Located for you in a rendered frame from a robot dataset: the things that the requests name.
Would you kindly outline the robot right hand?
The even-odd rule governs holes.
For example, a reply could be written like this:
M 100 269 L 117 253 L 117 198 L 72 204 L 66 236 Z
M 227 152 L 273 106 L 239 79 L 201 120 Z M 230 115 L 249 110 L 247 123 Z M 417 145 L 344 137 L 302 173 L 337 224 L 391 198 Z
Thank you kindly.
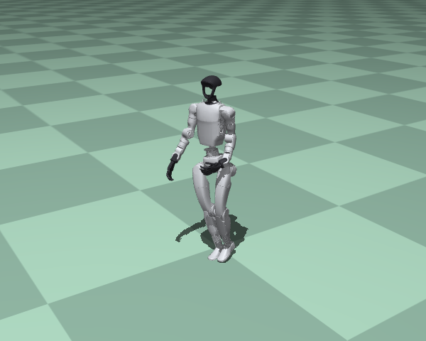
M 176 153 L 174 153 L 173 157 L 170 159 L 171 162 L 170 162 L 170 164 L 168 166 L 168 171 L 166 173 L 166 175 L 168 177 L 168 180 L 171 180 L 171 181 L 173 181 L 172 176 L 171 176 L 172 175 L 172 171 L 174 169 L 175 164 L 178 163 L 178 161 L 176 161 L 177 157 L 178 157 L 178 155 Z

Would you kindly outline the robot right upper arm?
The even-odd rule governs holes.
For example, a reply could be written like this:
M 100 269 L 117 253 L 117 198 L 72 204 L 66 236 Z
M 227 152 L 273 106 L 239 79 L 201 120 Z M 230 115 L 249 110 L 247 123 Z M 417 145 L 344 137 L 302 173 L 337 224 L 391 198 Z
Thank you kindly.
M 182 135 L 187 139 L 191 139 L 194 136 L 195 127 L 197 125 L 196 107 L 198 104 L 199 103 L 194 103 L 189 107 L 189 116 L 187 120 L 188 127 L 182 131 Z

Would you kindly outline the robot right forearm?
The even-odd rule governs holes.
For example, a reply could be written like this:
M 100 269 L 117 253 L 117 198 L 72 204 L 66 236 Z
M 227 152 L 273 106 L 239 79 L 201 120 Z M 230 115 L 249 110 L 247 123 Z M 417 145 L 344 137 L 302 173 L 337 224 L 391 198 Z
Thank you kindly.
M 175 149 L 175 152 L 174 152 L 174 153 L 177 154 L 177 160 L 176 161 L 180 160 L 181 155 L 184 153 L 185 148 L 187 147 L 188 144 L 189 144 L 189 141 L 187 140 L 187 138 L 185 138 L 182 135 L 181 138 L 180 138 L 180 143 L 179 143 L 179 145 L 177 145 L 177 148 Z M 172 157 L 173 157 L 173 154 L 172 154 Z

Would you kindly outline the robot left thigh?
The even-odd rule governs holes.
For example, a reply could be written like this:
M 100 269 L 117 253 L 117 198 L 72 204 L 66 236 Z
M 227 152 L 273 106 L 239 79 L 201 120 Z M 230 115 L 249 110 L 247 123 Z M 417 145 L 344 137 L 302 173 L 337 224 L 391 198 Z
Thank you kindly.
M 226 202 L 231 188 L 231 177 L 236 174 L 236 166 L 229 163 L 229 166 L 218 170 L 215 187 L 215 210 L 214 216 L 222 220 L 226 208 Z

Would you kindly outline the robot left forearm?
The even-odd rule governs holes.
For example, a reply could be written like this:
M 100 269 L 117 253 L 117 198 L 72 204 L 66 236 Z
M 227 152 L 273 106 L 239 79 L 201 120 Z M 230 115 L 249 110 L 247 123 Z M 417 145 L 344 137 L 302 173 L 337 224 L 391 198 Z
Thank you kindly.
M 233 150 L 235 148 L 235 145 L 236 145 L 236 135 L 234 134 L 233 138 L 232 138 L 232 143 L 225 144 L 225 149 L 224 149 L 224 153 L 223 153 L 222 158 L 227 158 L 227 161 L 223 163 L 224 167 L 229 166 L 229 162 L 231 160 L 232 153 L 233 153 Z

